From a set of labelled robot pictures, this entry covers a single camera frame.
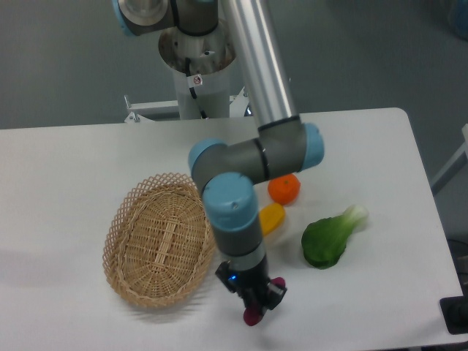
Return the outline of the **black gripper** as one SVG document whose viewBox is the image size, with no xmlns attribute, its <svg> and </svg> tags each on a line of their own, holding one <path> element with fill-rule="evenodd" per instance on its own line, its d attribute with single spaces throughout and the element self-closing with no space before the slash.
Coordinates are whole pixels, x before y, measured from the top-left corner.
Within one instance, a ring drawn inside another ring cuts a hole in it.
<svg viewBox="0 0 468 351">
<path fill-rule="evenodd" d="M 259 311 L 275 309 L 287 291 L 284 279 L 269 279 L 266 256 L 244 271 L 235 270 L 228 261 L 221 262 L 215 275 L 230 293 L 243 300 L 245 307 L 256 306 Z"/>
</svg>

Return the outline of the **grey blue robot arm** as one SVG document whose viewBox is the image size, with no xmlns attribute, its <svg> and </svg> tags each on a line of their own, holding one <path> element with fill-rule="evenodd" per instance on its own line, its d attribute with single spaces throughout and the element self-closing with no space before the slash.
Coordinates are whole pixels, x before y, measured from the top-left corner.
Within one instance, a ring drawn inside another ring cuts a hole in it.
<svg viewBox="0 0 468 351">
<path fill-rule="evenodd" d="M 189 153 L 189 168 L 224 257 L 216 276 L 248 312 L 274 309 L 287 288 L 268 275 L 253 186 L 318 165 L 324 146 L 293 104 L 267 3 L 115 1 L 113 9 L 128 34 L 174 33 L 168 62 L 184 75 L 193 99 L 205 75 L 239 60 L 258 136 L 231 146 L 200 141 Z"/>
</svg>

